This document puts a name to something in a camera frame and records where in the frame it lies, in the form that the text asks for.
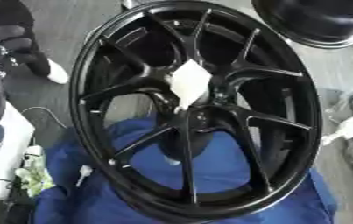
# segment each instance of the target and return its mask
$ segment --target wheel spoke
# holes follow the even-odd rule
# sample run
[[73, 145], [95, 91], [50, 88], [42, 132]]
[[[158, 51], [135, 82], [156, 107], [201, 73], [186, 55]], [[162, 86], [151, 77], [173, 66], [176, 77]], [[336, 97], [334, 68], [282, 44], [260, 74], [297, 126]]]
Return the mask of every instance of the wheel spoke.
[[243, 151], [251, 169], [250, 185], [254, 189], [263, 190], [265, 193], [272, 190], [271, 183], [265, 172], [259, 156], [258, 147], [254, 144], [248, 125], [248, 115], [238, 106], [226, 108], [208, 107], [209, 113], [215, 115], [214, 129], [223, 130], [233, 136]]
[[150, 144], [155, 143], [160, 137], [169, 133], [173, 130], [173, 127], [169, 124], [163, 124], [160, 127], [150, 131], [149, 133], [144, 134], [138, 140], [134, 141], [133, 143], [129, 143], [128, 145], [124, 146], [121, 150], [119, 150], [115, 156], [115, 161], [122, 161], [122, 164], [128, 163], [128, 160], [137, 152], [141, 151], [142, 149], [146, 148]]
[[245, 42], [242, 51], [239, 53], [237, 58], [232, 62], [232, 64], [243, 64], [245, 62], [245, 59], [247, 58], [247, 55], [253, 46], [254, 40], [259, 33], [260, 33], [259, 29], [255, 29], [251, 33], [251, 35], [249, 36], [249, 38]]
[[134, 52], [131, 52], [126, 47], [119, 45], [110, 38], [101, 36], [99, 41], [102, 47], [109, 48], [112, 51], [117, 51], [118, 53], [121, 53], [123, 55], [124, 60], [126, 60], [130, 66], [139, 70], [139, 72], [144, 74], [149, 69], [149, 66], [138, 55], [136, 55]]
[[201, 21], [195, 27], [195, 30], [194, 30], [192, 36], [194, 38], [194, 42], [195, 42], [196, 46], [198, 45], [198, 42], [201, 40], [202, 34], [205, 30], [205, 25], [208, 22], [208, 18], [210, 16], [211, 12], [212, 12], [211, 9], [206, 10], [201, 18]]
[[190, 139], [190, 128], [189, 128], [189, 113], [187, 111], [181, 112], [184, 115], [182, 124], [179, 127], [181, 145], [183, 147], [183, 157], [181, 159], [182, 171], [183, 171], [183, 187], [181, 189], [182, 196], [186, 197], [188, 203], [193, 205], [198, 204], [197, 192], [194, 182], [193, 172], [193, 156], [191, 151], [191, 139]]
[[239, 87], [244, 82], [255, 79], [297, 79], [301, 77], [303, 77], [302, 73], [244, 62], [241, 68], [228, 72], [226, 80], [231, 86]]
[[311, 127], [304, 125], [302, 123], [298, 122], [292, 122], [289, 121], [283, 117], [276, 116], [276, 115], [267, 115], [264, 113], [260, 113], [257, 111], [252, 111], [252, 110], [245, 110], [246, 114], [250, 115], [249, 118], [249, 125], [250, 126], [265, 126], [265, 125], [276, 125], [278, 127], [284, 127], [284, 128], [294, 128], [298, 130], [305, 130], [308, 131], [311, 129]]
[[150, 78], [135, 77], [124, 83], [116, 84], [113, 87], [106, 87], [102, 90], [94, 92], [93, 94], [85, 94], [81, 97], [81, 100], [104, 100], [119, 95], [128, 95], [135, 93], [145, 92], [166, 92], [169, 91], [169, 87], [159, 80]]

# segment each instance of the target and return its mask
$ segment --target white shoe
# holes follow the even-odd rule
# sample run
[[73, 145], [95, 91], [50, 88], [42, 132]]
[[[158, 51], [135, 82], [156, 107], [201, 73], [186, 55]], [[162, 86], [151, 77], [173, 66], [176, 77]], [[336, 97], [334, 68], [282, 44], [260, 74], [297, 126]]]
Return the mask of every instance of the white shoe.
[[51, 73], [49, 73], [48, 79], [59, 84], [68, 83], [68, 74], [64, 68], [51, 59], [48, 59], [48, 61], [49, 67], [51, 67]]

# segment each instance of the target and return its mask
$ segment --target black wheel rim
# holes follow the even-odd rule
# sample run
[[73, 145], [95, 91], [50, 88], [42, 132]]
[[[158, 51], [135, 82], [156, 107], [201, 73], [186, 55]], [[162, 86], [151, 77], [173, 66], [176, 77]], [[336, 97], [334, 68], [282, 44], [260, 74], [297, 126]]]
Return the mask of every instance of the black wheel rim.
[[[131, 46], [142, 38], [142, 27], [149, 33], [161, 33], [162, 39], [172, 43], [170, 65], [154, 67], [142, 59], [141, 52], [132, 50]], [[233, 44], [224, 47], [223, 57], [208, 59], [213, 55], [211, 48], [221, 48], [200, 45], [205, 35], [221, 36]], [[239, 50], [232, 52], [234, 46]], [[98, 57], [120, 59], [131, 75], [101, 86], [98, 83], [104, 81], [94, 81], [93, 72]], [[210, 95], [187, 112], [174, 114], [178, 99], [169, 90], [166, 76], [190, 59], [214, 75]], [[237, 106], [235, 89], [248, 100], [251, 109]], [[116, 151], [103, 134], [102, 107], [112, 97], [131, 93], [153, 99], [158, 126], [139, 143]], [[236, 10], [213, 3], [149, 3], [112, 18], [82, 48], [74, 66], [70, 97], [73, 123], [81, 142], [116, 193], [137, 210], [163, 221], [209, 221], [264, 209], [292, 192], [318, 151], [321, 111], [307, 69], [276, 33]], [[287, 112], [287, 97], [292, 98], [288, 105], [292, 115]], [[196, 114], [204, 115], [206, 121], [198, 128], [189, 125]], [[273, 156], [258, 155], [247, 128], [251, 125], [263, 127], [262, 148], [286, 149], [286, 157], [270, 174], [264, 163]], [[171, 130], [177, 130], [187, 146], [180, 150], [185, 179], [181, 190], [154, 183], [128, 166], [129, 158], [137, 151]], [[189, 138], [191, 132], [217, 130], [231, 134], [244, 149], [251, 180], [248, 185], [226, 192], [199, 193], [194, 188], [194, 155], [188, 148]]]

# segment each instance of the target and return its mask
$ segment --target cable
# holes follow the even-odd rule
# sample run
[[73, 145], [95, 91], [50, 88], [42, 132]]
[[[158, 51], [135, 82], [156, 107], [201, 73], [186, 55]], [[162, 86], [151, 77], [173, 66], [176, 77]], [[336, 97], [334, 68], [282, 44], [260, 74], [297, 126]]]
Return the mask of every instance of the cable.
[[67, 126], [66, 124], [64, 124], [63, 122], [61, 122], [59, 120], [59, 118], [51, 111], [51, 109], [49, 108], [44, 108], [44, 107], [30, 107], [30, 108], [26, 108], [24, 110], [21, 111], [21, 113], [25, 113], [29, 110], [32, 110], [32, 109], [42, 109], [42, 110], [45, 110], [46, 112], [48, 112], [49, 115], [51, 115], [51, 117], [55, 120], [56, 123], [58, 123], [63, 129], [67, 129]]

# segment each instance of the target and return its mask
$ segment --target black rim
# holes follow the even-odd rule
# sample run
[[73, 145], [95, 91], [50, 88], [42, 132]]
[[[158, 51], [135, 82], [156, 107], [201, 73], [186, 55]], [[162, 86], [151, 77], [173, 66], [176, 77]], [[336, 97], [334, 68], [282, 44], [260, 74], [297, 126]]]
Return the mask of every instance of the black rim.
[[[285, 7], [292, 7], [295, 5], [295, 3], [290, 3], [287, 1], [283, 1]], [[272, 29], [274, 29], [276, 32], [279, 32], [281, 35], [284, 35], [285, 37], [296, 41], [302, 45], [306, 46], [312, 46], [316, 48], [322, 48], [322, 49], [338, 49], [338, 48], [344, 48], [347, 46], [352, 46], [353, 45], [353, 32], [348, 34], [348, 35], [340, 35], [336, 34], [334, 31], [342, 31], [347, 28], [349, 28], [349, 24], [344, 24], [342, 22], [343, 16], [341, 15], [336, 15], [338, 18], [333, 21], [334, 19], [332, 18], [332, 15], [327, 16], [327, 21], [322, 19], [320, 22], [316, 22], [315, 20], [312, 20], [311, 18], [304, 18], [304, 14], [302, 11], [298, 12], [295, 7], [295, 12], [294, 12], [294, 17], [287, 18], [286, 20], [276, 13], [280, 13], [281, 10], [277, 10], [277, 8], [272, 7], [270, 4], [267, 4], [266, 1], [261, 1], [261, 0], [254, 0], [252, 1], [254, 8], [258, 15], [270, 26]], [[338, 3], [342, 7], [347, 7], [346, 4]], [[318, 11], [319, 9], [315, 9], [314, 7], [311, 7], [311, 11]], [[289, 21], [292, 21], [293, 26], [297, 27], [295, 29], [294, 27], [289, 25]], [[333, 27], [331, 25], [336, 25], [338, 23], [338, 27], [336, 27], [336, 30], [333, 31]], [[325, 35], [323, 33], [315, 33], [312, 34], [311, 32], [315, 30], [314, 27], [325, 27], [325, 32], [326, 31], [332, 31], [331, 36]]]
[[[154, 60], [139, 48], [151, 43], [145, 42], [150, 34], [167, 43], [160, 47], [163, 52], [151, 52]], [[161, 46], [155, 40], [152, 49]], [[174, 113], [178, 99], [169, 90], [168, 75], [190, 59], [214, 75], [209, 95], [188, 111]], [[121, 65], [106, 80], [105, 70], [96, 70], [102, 60]], [[116, 150], [103, 134], [104, 113], [113, 97], [132, 93], [152, 99], [157, 127]], [[249, 108], [237, 105], [238, 95]], [[70, 97], [80, 139], [118, 195], [164, 221], [207, 221], [268, 207], [301, 182], [318, 151], [321, 111], [314, 84], [297, 55], [259, 22], [213, 3], [149, 3], [111, 19], [81, 50]], [[260, 149], [251, 126], [259, 127]], [[233, 190], [199, 193], [192, 171], [199, 152], [191, 145], [196, 135], [218, 130], [232, 135], [243, 149], [251, 179]], [[178, 154], [184, 178], [180, 190], [155, 183], [129, 166], [138, 151], [171, 132], [178, 133], [183, 145]]]

